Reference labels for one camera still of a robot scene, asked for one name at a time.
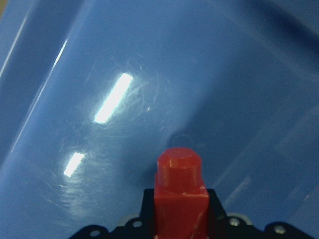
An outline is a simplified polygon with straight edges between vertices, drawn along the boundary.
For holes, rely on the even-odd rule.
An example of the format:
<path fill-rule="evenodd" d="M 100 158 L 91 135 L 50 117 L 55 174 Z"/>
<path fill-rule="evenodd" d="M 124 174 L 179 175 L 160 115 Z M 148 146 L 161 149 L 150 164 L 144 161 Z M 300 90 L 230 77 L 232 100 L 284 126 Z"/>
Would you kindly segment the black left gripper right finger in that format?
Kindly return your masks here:
<path fill-rule="evenodd" d="M 210 239 L 311 239 L 312 236 L 284 222 L 272 222 L 263 230 L 241 214 L 225 212 L 216 192 L 208 189 L 207 234 Z"/>

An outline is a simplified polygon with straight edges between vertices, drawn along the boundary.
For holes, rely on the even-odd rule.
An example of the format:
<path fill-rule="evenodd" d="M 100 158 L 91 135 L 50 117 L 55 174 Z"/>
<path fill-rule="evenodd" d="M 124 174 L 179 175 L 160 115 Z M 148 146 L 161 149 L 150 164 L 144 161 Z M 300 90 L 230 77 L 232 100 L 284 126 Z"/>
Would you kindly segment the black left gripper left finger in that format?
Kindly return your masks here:
<path fill-rule="evenodd" d="M 153 239 L 155 236 L 154 189 L 145 189 L 138 217 L 129 219 L 113 231 L 99 225 L 85 226 L 72 239 Z"/>

